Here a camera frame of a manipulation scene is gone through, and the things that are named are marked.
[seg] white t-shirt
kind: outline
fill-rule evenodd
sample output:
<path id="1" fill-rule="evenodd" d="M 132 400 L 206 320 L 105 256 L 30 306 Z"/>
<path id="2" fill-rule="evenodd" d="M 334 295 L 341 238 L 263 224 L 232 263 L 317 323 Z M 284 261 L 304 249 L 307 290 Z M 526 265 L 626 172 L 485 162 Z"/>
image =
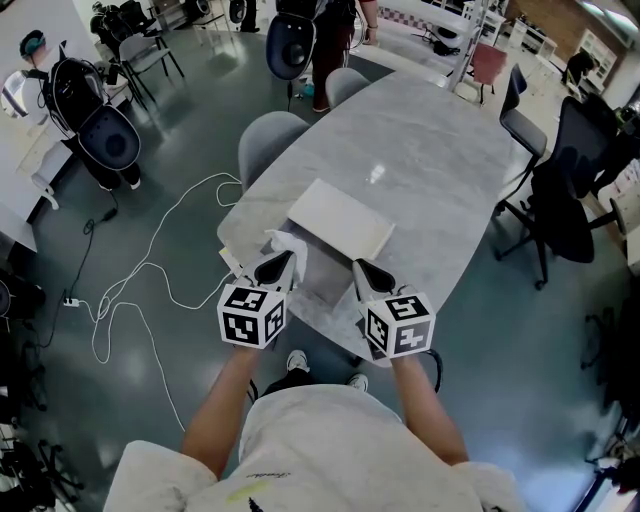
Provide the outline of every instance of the white t-shirt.
<path id="1" fill-rule="evenodd" d="M 251 409 L 226 480 L 160 446 L 129 444 L 105 512 L 522 512 L 513 477 L 449 466 L 387 407 L 355 388 L 278 391 Z"/>

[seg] white cable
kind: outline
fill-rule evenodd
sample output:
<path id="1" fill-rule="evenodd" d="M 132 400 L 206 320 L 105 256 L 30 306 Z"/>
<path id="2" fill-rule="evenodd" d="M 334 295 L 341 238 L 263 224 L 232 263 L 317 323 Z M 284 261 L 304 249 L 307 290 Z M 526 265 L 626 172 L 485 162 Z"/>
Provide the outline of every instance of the white cable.
<path id="1" fill-rule="evenodd" d="M 142 309 L 140 309 L 140 306 L 138 306 L 137 304 L 134 304 L 132 302 L 118 302 L 118 303 L 115 304 L 113 309 L 111 309 L 111 304 L 124 291 L 125 287 L 129 283 L 129 281 L 138 272 L 140 272 L 140 270 L 142 270 L 143 267 L 145 267 L 147 265 L 155 267 L 155 268 L 158 268 L 158 269 L 160 269 L 162 271 L 162 274 L 164 275 L 165 282 L 167 284 L 167 290 L 169 292 L 169 297 L 170 297 L 171 301 L 174 304 L 176 304 L 177 306 L 180 306 L 181 308 L 189 309 L 189 310 L 192 310 L 192 311 L 198 310 L 198 309 L 204 307 L 204 305 L 209 301 L 209 299 L 211 299 L 211 297 L 213 297 L 218 292 L 218 290 L 220 289 L 222 284 L 225 282 L 225 280 L 229 276 L 232 275 L 232 272 L 229 272 L 227 275 L 225 275 L 220 280 L 220 283 L 218 283 L 218 286 L 216 286 L 216 288 L 209 295 L 207 295 L 207 297 L 198 306 L 188 306 L 186 304 L 182 304 L 181 302 L 178 302 L 173 297 L 173 293 L 171 291 L 171 284 L 169 283 L 169 276 L 167 275 L 167 272 L 165 271 L 165 269 L 162 268 L 160 265 L 157 265 L 156 263 L 148 262 L 146 260 L 149 257 L 149 255 L 151 254 L 151 250 L 152 250 L 153 244 L 154 244 L 154 242 L 156 240 L 156 236 L 160 232 L 160 229 L 162 229 L 162 225 L 164 224 L 164 221 L 169 216 L 169 214 L 173 210 L 175 210 L 180 205 L 180 203 L 182 203 L 184 198 L 187 197 L 187 195 L 191 191 L 193 191 L 194 189 L 198 188 L 200 185 L 203 185 L 207 181 L 212 180 L 214 178 L 217 178 L 219 176 L 228 176 L 233 181 L 226 181 L 224 183 L 221 183 L 216 188 L 216 200 L 218 201 L 218 204 L 220 206 L 222 206 L 222 207 L 233 206 L 234 204 L 236 204 L 236 203 L 225 204 L 225 203 L 222 203 L 222 201 L 220 201 L 220 189 L 223 186 L 225 186 L 225 185 L 240 185 L 241 184 L 240 180 L 238 180 L 235 176 L 232 176 L 229 173 L 221 172 L 221 173 L 218 173 L 218 174 L 214 174 L 212 176 L 208 176 L 207 178 L 205 178 L 205 179 L 199 181 L 198 183 L 196 183 L 195 185 L 189 187 L 187 189 L 187 191 L 184 194 L 182 194 L 182 196 L 180 197 L 178 202 L 176 202 L 171 208 L 169 208 L 167 210 L 167 212 L 162 216 L 162 219 L 160 219 L 160 224 L 158 224 L 158 227 L 156 228 L 155 232 L 153 233 L 153 236 L 151 237 L 151 242 L 149 242 L 149 248 L 147 249 L 147 252 L 144 255 L 144 257 L 138 262 L 138 264 L 133 268 L 133 270 L 131 271 L 131 273 L 127 277 L 125 277 L 124 279 L 121 279 L 117 283 L 112 284 L 109 288 L 107 288 L 107 291 L 104 292 L 104 294 L 102 295 L 102 298 L 100 299 L 100 302 L 98 303 L 98 310 L 97 310 L 97 313 L 96 313 L 95 317 L 94 317 L 94 315 L 93 315 L 93 313 L 91 311 L 91 306 L 89 305 L 88 302 L 86 302 L 84 300 L 79 300 L 78 301 L 80 304 L 84 304 L 87 307 L 87 310 L 89 311 L 89 316 L 91 317 L 91 321 L 94 324 L 93 335 L 91 336 L 91 350 L 93 351 L 93 355 L 95 356 L 96 360 L 102 365 L 107 364 L 109 362 L 109 359 L 111 358 L 111 325 L 113 324 L 113 317 L 115 315 L 116 310 L 118 309 L 118 306 L 121 306 L 121 305 L 132 306 L 132 307 L 135 307 L 138 310 L 138 312 L 140 313 L 140 316 L 142 318 L 142 321 L 144 322 L 144 325 L 147 328 L 147 332 L 149 333 L 149 337 L 151 338 L 151 345 L 153 346 L 153 353 L 154 353 L 154 355 L 156 357 L 156 362 L 158 363 L 158 368 L 160 368 L 160 374 L 162 375 L 162 382 L 164 383 L 164 389 L 165 389 L 165 392 L 167 394 L 167 398 L 169 399 L 169 403 L 171 404 L 171 408 L 173 409 L 173 413 L 174 413 L 174 415 L 176 417 L 176 420 L 178 420 L 178 424 L 180 425 L 180 428 L 183 431 L 184 431 L 184 425 L 182 424 L 182 421 L 180 420 L 180 417 L 178 415 L 178 411 L 176 410 L 176 406 L 173 403 L 173 399 L 171 398 L 171 392 L 169 391 L 169 386 L 167 384 L 167 379 L 166 379 L 165 374 L 164 374 L 164 368 L 162 367 L 162 363 L 160 362 L 160 357 L 158 356 L 158 351 L 156 349 L 156 342 L 155 342 L 155 339 L 153 337 L 153 333 L 151 332 L 151 329 L 149 328 L 149 324 L 147 323 L 147 320 L 145 319 L 144 314 L 142 313 Z M 115 295 L 110 297 L 109 293 L 111 292 L 111 290 L 116 288 L 118 285 L 122 285 L 122 286 L 120 286 L 120 288 L 116 291 Z M 109 318 L 109 328 L 107 330 L 107 356 L 106 356 L 105 359 L 100 359 L 100 357 L 98 356 L 98 354 L 96 352 L 96 347 L 95 347 L 96 333 L 98 332 L 98 325 L 100 324 L 100 321 L 104 320 L 107 317 L 107 315 L 109 314 L 110 310 L 111 310 L 111 316 Z"/>
<path id="2" fill-rule="evenodd" d="M 138 310 L 138 313 L 140 313 L 140 317 L 142 318 L 142 321 L 144 322 L 144 326 L 147 328 L 147 332 L 149 333 L 149 337 L 151 338 L 151 346 L 153 347 L 153 354 L 156 356 L 156 361 L 158 362 L 158 368 L 160 368 L 160 375 L 162 375 L 162 383 L 164 384 L 164 390 L 167 393 L 167 398 L 169 399 L 169 403 L 171 404 L 171 409 L 173 409 L 173 414 L 175 415 L 176 420 L 178 420 L 178 424 L 180 425 L 180 428 L 184 432 L 184 425 L 182 424 L 182 421 L 180 420 L 180 416 L 178 416 L 178 411 L 176 410 L 176 406 L 173 403 L 173 398 L 171 398 L 171 391 L 169 391 L 169 386 L 167 385 L 167 378 L 164 375 L 164 368 L 162 367 L 162 363 L 160 362 L 160 357 L 158 356 L 158 350 L 156 349 L 156 340 L 153 338 L 153 333 L 151 332 L 151 329 L 149 328 L 149 324 L 147 323 L 147 319 L 142 314 L 142 310 L 140 309 L 140 306 L 138 306 L 137 304 L 134 304 L 133 302 L 118 302 L 115 305 L 115 307 L 113 308 L 113 313 L 116 312 L 116 309 L 118 309 L 118 306 L 132 306 L 132 307 L 134 307 L 134 308 L 136 308 Z M 111 353 L 111 324 L 112 323 L 113 323 L 113 314 L 111 315 L 111 319 L 109 320 L 109 331 L 108 331 L 108 333 L 109 333 L 109 353 Z"/>

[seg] white desk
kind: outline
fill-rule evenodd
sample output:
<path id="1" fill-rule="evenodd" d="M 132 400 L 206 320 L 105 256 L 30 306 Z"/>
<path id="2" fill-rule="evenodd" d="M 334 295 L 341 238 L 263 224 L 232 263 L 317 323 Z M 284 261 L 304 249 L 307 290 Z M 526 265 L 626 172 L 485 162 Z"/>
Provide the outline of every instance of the white desk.
<path id="1" fill-rule="evenodd" d="M 218 237 L 241 265 L 255 261 L 270 240 L 265 230 L 282 228 L 289 208 L 321 178 L 396 225 L 377 261 L 439 310 L 485 232 L 511 147 L 500 124 L 474 105 L 395 72 L 294 142 L 227 214 Z M 289 295 L 293 315 L 371 360 L 356 305 L 349 282 L 335 305 L 305 283 Z"/>

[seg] electrical outlet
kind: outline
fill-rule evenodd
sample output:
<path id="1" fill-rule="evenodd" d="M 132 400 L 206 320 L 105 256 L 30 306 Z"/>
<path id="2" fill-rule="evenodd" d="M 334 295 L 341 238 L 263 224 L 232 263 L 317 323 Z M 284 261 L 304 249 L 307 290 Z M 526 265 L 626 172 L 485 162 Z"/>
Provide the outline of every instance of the electrical outlet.
<path id="1" fill-rule="evenodd" d="M 80 301 L 78 299 L 67 297 L 64 299 L 63 304 L 68 308 L 77 308 L 80 306 Z"/>

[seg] sneaker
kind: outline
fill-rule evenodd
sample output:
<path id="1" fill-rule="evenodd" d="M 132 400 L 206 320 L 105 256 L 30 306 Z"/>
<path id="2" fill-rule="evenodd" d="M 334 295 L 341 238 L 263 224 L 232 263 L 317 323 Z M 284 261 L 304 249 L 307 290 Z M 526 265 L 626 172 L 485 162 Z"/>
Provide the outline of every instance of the sneaker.
<path id="1" fill-rule="evenodd" d="M 367 389 L 369 389 L 369 379 L 364 373 L 356 373 L 349 378 L 347 386 L 351 386 L 352 388 L 359 389 L 366 393 Z"/>
<path id="2" fill-rule="evenodd" d="M 290 372 L 294 368 L 299 368 L 309 373 L 309 366 L 307 365 L 307 356 L 302 350 L 294 350 L 287 357 L 287 371 Z"/>

